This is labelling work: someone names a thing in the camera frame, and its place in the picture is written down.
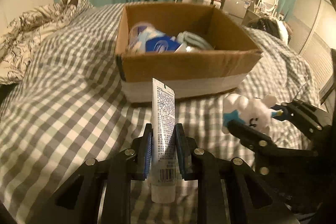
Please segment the brown cardboard box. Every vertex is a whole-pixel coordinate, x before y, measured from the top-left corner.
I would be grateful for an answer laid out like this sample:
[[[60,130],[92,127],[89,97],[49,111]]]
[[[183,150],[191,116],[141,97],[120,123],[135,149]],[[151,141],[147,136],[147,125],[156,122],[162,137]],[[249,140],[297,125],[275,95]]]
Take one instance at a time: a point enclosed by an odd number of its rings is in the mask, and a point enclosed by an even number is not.
[[[129,34],[150,23],[168,36],[189,31],[211,50],[188,53],[132,53]],[[115,46],[121,90],[130,103],[152,98],[152,79],[172,88],[177,99],[234,90],[261,59],[262,50],[222,11],[190,3],[142,3],[123,8]]]

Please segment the grey mini fridge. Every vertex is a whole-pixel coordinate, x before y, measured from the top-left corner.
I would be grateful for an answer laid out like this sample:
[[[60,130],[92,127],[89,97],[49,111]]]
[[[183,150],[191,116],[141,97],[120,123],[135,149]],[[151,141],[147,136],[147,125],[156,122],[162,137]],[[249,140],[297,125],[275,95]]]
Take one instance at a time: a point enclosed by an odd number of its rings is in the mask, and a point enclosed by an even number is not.
[[[244,18],[249,3],[244,0],[225,0],[222,10],[229,15]]]

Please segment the blue white tissue pack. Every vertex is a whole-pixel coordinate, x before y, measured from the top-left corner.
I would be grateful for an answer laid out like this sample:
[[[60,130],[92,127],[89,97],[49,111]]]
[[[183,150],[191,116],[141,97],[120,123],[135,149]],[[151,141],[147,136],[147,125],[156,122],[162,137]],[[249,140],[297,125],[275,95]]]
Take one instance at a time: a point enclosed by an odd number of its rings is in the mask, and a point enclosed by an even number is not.
[[[175,52],[180,45],[181,44],[177,42],[175,38],[167,36],[156,29],[147,28],[140,32],[135,39],[130,42],[129,50],[134,53]]]

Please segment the white cream tube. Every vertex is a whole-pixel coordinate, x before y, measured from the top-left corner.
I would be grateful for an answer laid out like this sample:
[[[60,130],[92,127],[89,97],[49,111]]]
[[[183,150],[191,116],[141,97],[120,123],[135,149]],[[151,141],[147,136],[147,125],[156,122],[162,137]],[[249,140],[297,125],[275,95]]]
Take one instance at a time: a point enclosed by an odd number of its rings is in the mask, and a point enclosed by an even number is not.
[[[152,88],[151,200],[165,204],[175,201],[175,93],[157,79],[152,79]]]

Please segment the black and white clothes pile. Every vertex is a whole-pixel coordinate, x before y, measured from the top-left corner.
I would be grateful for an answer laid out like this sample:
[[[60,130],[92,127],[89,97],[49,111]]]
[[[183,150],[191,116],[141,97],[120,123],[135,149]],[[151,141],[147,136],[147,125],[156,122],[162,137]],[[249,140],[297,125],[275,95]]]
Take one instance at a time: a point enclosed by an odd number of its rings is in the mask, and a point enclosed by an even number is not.
[[[283,20],[278,20],[275,18],[261,17],[258,19],[253,19],[250,20],[246,26],[267,32],[268,34],[280,39],[286,45],[289,44],[293,34],[289,24]]]

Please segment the clear bottle blue label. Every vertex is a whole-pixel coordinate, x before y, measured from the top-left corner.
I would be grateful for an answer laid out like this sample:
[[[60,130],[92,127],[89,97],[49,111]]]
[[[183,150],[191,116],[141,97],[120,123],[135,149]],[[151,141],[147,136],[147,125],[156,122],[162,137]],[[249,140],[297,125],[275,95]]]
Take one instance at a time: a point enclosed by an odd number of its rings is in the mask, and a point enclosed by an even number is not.
[[[152,28],[153,25],[148,22],[139,22],[136,23],[129,31],[129,43],[128,43],[128,49],[131,50],[136,42],[138,35],[146,30],[147,28]]]

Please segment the grey checkered duvet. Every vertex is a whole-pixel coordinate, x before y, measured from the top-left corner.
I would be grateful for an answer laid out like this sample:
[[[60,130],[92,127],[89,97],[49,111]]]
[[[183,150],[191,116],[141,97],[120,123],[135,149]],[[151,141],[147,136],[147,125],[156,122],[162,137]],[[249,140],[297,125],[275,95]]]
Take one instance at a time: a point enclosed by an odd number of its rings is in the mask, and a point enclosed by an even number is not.
[[[85,159],[129,148],[150,122],[151,104],[126,101],[113,57],[123,6],[94,7],[46,38],[1,104],[1,202],[17,223],[26,223]],[[308,63],[270,34],[244,29],[263,55],[237,93],[319,107]],[[225,96],[177,103],[176,121],[214,156],[254,165],[253,152],[222,132]],[[151,201],[148,181],[132,182],[131,223],[196,223],[196,181],[178,180],[170,205]]]

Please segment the clear plastic bottle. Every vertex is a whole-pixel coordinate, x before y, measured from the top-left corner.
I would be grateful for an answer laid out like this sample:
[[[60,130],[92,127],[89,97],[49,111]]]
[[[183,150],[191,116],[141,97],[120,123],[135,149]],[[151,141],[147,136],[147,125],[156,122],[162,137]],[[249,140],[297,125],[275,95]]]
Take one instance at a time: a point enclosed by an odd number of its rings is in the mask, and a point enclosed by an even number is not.
[[[186,53],[194,53],[194,52],[200,52],[201,50],[196,48],[196,47],[192,47],[192,46],[188,46],[186,43],[182,43],[175,51],[175,53],[182,53],[182,52],[186,52]]]

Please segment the white cloud plush blue star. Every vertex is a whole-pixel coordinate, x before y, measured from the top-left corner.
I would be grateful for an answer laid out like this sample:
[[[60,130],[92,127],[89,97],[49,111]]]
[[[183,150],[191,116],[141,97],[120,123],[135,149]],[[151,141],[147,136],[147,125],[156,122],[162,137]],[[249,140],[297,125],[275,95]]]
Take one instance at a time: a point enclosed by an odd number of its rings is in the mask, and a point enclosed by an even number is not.
[[[281,116],[283,111],[272,109],[276,106],[277,98],[266,95],[263,99],[252,98],[231,93],[223,100],[222,130],[228,133],[228,123],[237,121],[261,133],[268,134],[271,119]]]

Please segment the floral white blanket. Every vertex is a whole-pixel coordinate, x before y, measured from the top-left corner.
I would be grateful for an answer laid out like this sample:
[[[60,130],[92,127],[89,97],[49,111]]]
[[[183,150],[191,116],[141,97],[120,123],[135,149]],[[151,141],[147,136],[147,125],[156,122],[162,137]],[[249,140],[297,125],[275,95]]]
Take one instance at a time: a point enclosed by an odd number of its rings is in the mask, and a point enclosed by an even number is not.
[[[8,33],[1,36],[1,85],[21,82],[43,40],[67,26],[74,11],[74,5],[39,6],[9,24]]]

